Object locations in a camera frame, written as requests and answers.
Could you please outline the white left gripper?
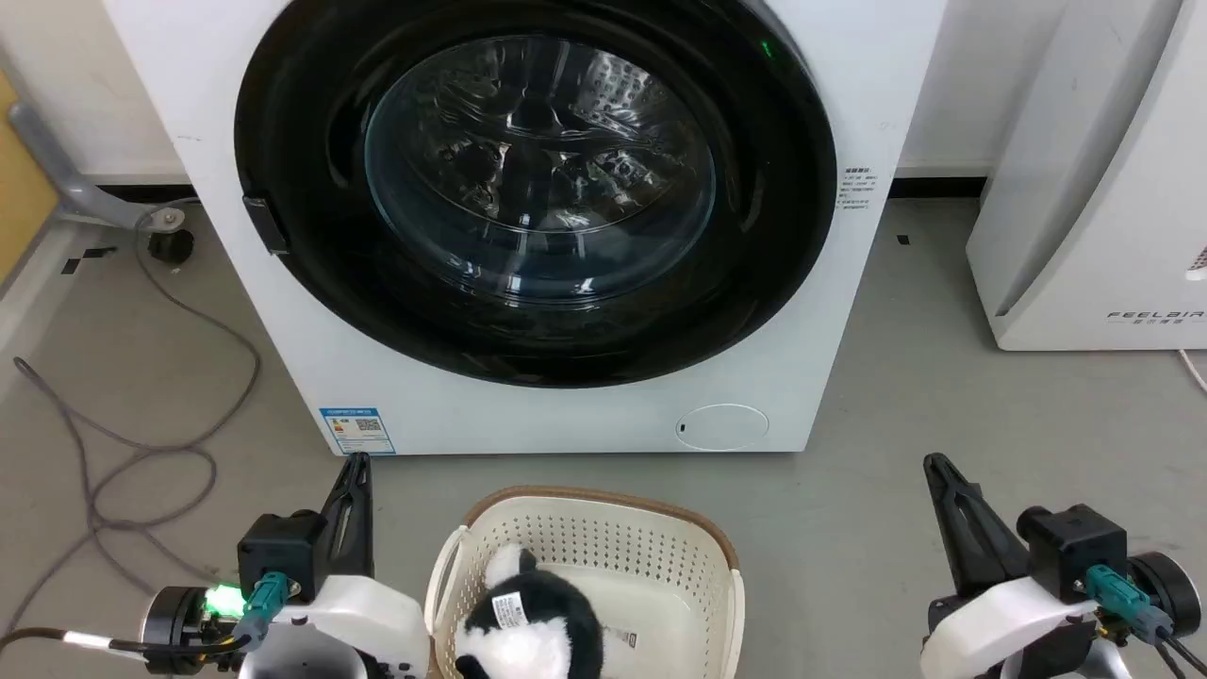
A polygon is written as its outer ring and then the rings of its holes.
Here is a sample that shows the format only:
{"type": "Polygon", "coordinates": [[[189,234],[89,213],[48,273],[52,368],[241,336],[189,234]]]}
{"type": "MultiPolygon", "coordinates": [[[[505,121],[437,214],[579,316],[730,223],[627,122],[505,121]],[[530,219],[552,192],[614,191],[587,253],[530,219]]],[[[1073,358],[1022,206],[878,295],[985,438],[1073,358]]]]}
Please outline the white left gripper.
{"type": "Polygon", "coordinates": [[[374,579],[373,476],[367,453],[344,461],[322,509],[327,574],[315,599],[284,605],[246,654],[241,678],[425,678],[432,640],[422,608],[374,579]]]}

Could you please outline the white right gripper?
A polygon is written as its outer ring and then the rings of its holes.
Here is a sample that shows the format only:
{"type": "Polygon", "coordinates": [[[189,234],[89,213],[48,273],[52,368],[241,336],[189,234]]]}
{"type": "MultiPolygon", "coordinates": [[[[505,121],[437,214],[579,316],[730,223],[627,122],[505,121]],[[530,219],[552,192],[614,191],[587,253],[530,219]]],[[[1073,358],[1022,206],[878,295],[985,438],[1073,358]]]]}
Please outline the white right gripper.
{"type": "Polygon", "coordinates": [[[1098,609],[1095,599],[1065,603],[1025,576],[1030,554],[1022,542],[984,499],[982,487],[969,482],[947,455],[926,455],[923,472],[954,593],[966,599],[978,596],[945,616],[925,640],[919,654],[923,678],[978,677],[1067,617],[1098,609]]]}

